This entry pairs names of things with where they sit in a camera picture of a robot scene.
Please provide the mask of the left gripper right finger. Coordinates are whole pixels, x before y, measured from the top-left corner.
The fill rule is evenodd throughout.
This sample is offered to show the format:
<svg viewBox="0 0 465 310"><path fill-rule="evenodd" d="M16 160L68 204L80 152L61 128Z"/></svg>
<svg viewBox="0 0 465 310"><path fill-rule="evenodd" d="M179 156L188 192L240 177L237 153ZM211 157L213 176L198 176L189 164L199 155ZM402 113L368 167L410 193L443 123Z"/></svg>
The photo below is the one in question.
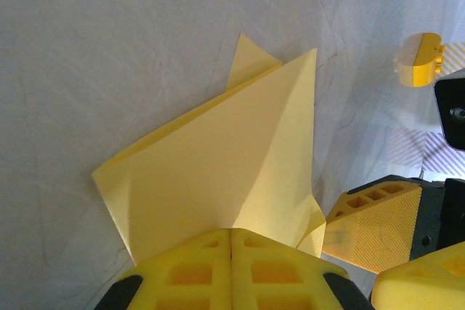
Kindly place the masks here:
<svg viewBox="0 0 465 310"><path fill-rule="evenodd" d="M231 230L233 310L371 310L347 271L246 229Z"/></svg>

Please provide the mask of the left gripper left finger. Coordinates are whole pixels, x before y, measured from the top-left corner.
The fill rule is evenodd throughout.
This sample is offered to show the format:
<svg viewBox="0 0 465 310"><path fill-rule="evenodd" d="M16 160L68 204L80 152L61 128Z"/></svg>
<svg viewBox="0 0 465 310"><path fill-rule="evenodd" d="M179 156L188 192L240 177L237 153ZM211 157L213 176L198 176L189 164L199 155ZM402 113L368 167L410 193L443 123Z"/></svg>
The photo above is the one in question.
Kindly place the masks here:
<svg viewBox="0 0 465 310"><path fill-rule="evenodd" d="M202 234L139 262L94 310L232 310L230 233Z"/></svg>

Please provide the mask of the yellow paper sheet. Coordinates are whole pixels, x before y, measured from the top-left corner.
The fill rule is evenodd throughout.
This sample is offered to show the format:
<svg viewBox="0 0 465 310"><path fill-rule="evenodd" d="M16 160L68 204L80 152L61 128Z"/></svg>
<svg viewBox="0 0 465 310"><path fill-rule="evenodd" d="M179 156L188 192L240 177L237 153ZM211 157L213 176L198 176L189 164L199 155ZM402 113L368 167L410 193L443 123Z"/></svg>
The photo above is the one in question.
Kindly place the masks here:
<svg viewBox="0 0 465 310"><path fill-rule="evenodd" d="M317 50L284 63L240 35L224 93L92 174L134 263L219 228L320 256L312 194Z"/></svg>

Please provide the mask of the small yellow plastic block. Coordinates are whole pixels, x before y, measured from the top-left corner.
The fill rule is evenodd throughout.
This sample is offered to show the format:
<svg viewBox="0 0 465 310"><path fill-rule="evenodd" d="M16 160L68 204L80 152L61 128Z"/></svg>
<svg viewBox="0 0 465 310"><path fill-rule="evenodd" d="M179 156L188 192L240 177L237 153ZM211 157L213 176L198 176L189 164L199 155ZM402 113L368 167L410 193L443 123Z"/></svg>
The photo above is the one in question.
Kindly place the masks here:
<svg viewBox="0 0 465 310"><path fill-rule="evenodd" d="M441 35L415 33L407 37L395 56L395 72L402 86L430 85L442 70L445 45Z"/></svg>

